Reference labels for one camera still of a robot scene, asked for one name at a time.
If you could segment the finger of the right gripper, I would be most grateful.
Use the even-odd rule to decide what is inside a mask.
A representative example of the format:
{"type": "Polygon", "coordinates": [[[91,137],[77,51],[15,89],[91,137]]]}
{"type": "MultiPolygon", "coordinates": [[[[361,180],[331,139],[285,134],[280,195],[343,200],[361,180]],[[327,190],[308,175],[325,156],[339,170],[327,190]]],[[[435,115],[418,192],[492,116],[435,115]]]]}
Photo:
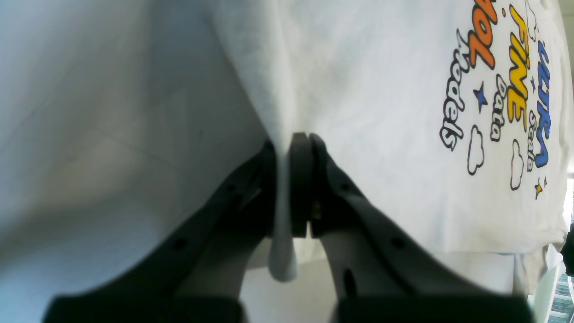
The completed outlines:
{"type": "Polygon", "coordinates": [[[565,243],[561,248],[562,261],[565,266],[565,273],[568,276],[574,275],[574,225],[570,225],[570,231],[566,235],[565,243]]]}

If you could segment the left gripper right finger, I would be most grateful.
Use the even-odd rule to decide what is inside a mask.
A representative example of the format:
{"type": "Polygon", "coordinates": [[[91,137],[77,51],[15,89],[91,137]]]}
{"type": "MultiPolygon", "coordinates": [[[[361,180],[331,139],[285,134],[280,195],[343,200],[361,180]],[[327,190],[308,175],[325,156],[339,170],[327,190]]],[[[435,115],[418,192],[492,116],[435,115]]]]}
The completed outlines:
{"type": "Polygon", "coordinates": [[[289,148],[291,232],[320,241],[338,303],[333,323],[531,323],[519,297],[443,266],[363,195],[316,134],[289,148]]]}

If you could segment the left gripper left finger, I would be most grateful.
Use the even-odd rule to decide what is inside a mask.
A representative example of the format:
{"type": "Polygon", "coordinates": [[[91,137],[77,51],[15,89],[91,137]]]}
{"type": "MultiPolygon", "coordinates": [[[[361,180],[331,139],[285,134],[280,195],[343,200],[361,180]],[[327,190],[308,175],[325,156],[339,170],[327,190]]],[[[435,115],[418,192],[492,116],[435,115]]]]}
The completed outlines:
{"type": "Polygon", "coordinates": [[[195,214],[100,288],[59,296],[45,323],[245,323],[239,292],[275,210],[271,142],[236,168],[195,214]]]}

